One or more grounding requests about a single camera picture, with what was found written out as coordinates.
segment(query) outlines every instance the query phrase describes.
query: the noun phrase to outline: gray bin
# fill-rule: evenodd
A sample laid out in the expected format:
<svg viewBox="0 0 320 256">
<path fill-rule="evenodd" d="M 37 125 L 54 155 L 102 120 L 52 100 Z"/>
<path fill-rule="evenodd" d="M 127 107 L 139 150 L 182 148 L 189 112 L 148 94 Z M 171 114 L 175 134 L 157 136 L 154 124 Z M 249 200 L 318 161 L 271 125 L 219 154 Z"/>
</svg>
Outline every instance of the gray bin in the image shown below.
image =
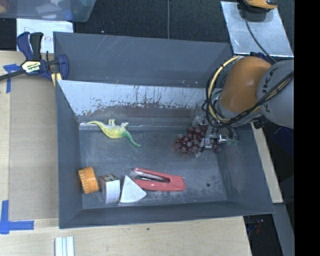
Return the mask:
<svg viewBox="0 0 320 256">
<path fill-rule="evenodd" d="M 179 154 L 172 148 L 177 135 L 186 133 L 195 115 L 204 114 L 200 107 L 205 99 L 206 82 L 230 58 L 228 44 L 55 35 L 55 53 L 66 54 L 70 64 L 70 80 L 61 80 L 56 85 L 61 229 L 274 212 L 250 125 L 239 128 L 240 142 L 224 145 L 220 154 L 206 150 L 195 157 Z M 88 47 L 80 55 L 75 49 L 82 44 Z M 106 45 L 97 54 L 97 47 L 103 44 Z M 112 56 L 101 54 L 110 48 Z M 84 68 L 86 60 L 92 61 L 92 55 L 100 56 L 94 59 L 95 68 Z M 111 60 L 112 72 L 105 66 Z M 150 65 L 140 68 L 137 63 Z M 77 74 L 81 74 L 81 79 L 77 79 Z M 125 137 L 111 139 L 97 127 L 80 125 L 92 120 L 108 123 L 109 119 L 115 119 L 117 125 L 128 122 L 127 130 L 141 147 L 135 147 Z M 121 181 L 134 167 L 181 175 L 186 189 L 147 191 L 145 198 L 131 205 L 105 204 L 100 191 L 83 193 L 78 170 L 88 166 L 93 167 L 97 177 L 114 174 Z"/>
</svg>

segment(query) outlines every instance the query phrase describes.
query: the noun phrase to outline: cardboard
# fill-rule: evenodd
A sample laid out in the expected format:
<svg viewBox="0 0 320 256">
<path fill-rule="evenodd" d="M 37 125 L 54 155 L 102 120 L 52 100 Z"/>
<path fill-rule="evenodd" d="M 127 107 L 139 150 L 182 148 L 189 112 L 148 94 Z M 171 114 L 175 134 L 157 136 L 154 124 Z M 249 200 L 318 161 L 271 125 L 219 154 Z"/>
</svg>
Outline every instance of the cardboard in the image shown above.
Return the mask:
<svg viewBox="0 0 320 256">
<path fill-rule="evenodd" d="M 0 67 L 24 60 L 20 52 L 0 51 Z M 9 96 L 9 219 L 57 217 L 55 88 L 42 77 L 20 75 L 11 79 Z"/>
</svg>

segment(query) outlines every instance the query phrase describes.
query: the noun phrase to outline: white paper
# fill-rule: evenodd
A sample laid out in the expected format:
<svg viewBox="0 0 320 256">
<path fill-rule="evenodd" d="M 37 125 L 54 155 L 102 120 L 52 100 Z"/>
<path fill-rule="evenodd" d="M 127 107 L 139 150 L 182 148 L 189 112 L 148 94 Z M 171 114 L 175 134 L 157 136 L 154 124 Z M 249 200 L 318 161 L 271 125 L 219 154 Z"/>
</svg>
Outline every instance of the white paper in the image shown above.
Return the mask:
<svg viewBox="0 0 320 256">
<path fill-rule="evenodd" d="M 54 53 L 54 32 L 73 33 L 73 24 L 68 21 L 40 20 L 40 19 L 16 19 L 17 37 L 23 32 L 42 32 L 41 53 Z"/>
</svg>

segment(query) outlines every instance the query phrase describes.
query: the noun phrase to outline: pink stapler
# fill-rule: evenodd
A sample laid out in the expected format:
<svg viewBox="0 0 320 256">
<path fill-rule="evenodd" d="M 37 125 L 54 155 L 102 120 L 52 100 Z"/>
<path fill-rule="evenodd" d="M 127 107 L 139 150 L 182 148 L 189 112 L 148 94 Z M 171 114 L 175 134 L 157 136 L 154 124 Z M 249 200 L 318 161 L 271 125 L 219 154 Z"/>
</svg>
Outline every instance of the pink stapler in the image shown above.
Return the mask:
<svg viewBox="0 0 320 256">
<path fill-rule="evenodd" d="M 182 176 L 170 175 L 152 170 L 134 168 L 133 181 L 144 190 L 151 191 L 183 191 L 186 188 Z"/>
</svg>

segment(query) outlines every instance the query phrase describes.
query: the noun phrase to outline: yellow-green dinosaur toy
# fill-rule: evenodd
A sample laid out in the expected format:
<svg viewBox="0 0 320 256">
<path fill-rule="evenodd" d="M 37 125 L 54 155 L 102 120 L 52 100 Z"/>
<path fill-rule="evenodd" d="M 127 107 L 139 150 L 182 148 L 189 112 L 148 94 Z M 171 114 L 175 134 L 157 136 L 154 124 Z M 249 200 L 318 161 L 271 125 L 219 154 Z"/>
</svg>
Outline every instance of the yellow-green dinosaur toy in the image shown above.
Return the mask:
<svg viewBox="0 0 320 256">
<path fill-rule="evenodd" d="M 133 145 L 135 145 L 136 147 L 140 147 L 141 145 L 136 143 L 133 140 L 131 134 L 126 130 L 126 126 L 129 123 L 123 122 L 121 125 L 116 125 L 115 121 L 116 121 L 115 119 L 109 119 L 108 125 L 100 121 L 90 121 L 90 122 L 87 122 L 86 125 L 95 124 L 99 126 L 103 131 L 103 133 L 112 139 L 127 137 Z"/>
</svg>

